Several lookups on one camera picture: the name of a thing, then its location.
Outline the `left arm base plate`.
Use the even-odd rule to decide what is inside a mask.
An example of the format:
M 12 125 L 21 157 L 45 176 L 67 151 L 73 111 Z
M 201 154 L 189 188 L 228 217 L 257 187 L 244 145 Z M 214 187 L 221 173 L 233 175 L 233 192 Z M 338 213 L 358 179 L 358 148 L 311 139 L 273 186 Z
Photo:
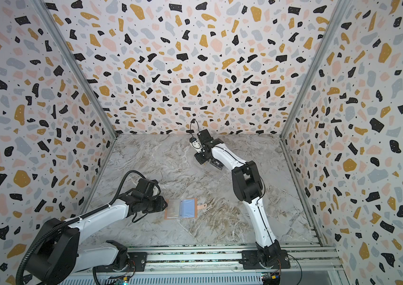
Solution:
M 99 266 L 96 268 L 98 273 L 114 274 L 132 274 L 144 272 L 148 254 L 146 252 L 128 252 L 119 253 L 113 264 L 108 266 Z

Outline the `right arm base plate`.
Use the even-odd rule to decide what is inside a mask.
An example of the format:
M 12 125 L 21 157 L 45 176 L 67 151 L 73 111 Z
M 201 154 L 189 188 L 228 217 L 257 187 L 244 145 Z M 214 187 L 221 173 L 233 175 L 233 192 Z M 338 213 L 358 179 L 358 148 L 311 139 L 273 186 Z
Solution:
M 245 270 L 279 270 L 290 269 L 290 261 L 286 250 L 266 253 L 259 250 L 249 250 L 241 252 L 242 264 Z

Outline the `pink leather card holder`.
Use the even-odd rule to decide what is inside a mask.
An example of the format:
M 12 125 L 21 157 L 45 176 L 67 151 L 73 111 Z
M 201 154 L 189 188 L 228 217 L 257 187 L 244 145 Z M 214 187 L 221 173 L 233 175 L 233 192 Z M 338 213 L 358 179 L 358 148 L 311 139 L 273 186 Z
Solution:
M 165 209 L 166 220 L 197 218 L 199 211 L 207 209 L 207 204 L 198 204 L 196 198 L 170 199 Z

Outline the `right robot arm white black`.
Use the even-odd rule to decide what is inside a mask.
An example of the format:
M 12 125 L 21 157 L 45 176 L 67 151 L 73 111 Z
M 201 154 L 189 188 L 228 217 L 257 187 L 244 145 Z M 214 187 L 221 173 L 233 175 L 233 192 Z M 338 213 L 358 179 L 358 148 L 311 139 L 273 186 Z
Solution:
M 234 154 L 221 139 L 214 139 L 206 129 L 191 136 L 190 144 L 196 150 L 194 157 L 199 164 L 209 161 L 219 169 L 225 167 L 231 171 L 233 193 L 250 215 L 258 260 L 265 268 L 274 266 L 282 249 L 266 216 L 263 204 L 266 186 L 257 164 Z

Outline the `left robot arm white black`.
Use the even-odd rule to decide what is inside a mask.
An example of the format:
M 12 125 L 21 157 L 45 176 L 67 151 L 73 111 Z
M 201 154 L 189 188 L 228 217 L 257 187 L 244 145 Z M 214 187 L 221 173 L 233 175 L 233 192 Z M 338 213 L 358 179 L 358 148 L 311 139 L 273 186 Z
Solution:
M 140 178 L 135 188 L 117 191 L 108 204 L 65 221 L 48 220 L 25 253 L 17 269 L 16 283 L 23 284 L 25 272 L 43 285 L 58 285 L 73 273 L 97 271 L 100 267 L 137 272 L 138 264 L 121 243 L 108 240 L 93 247 L 84 247 L 82 243 L 117 221 L 131 218 L 136 223 L 139 213 L 147 216 L 164 211 L 168 204 L 160 193 L 158 181 Z

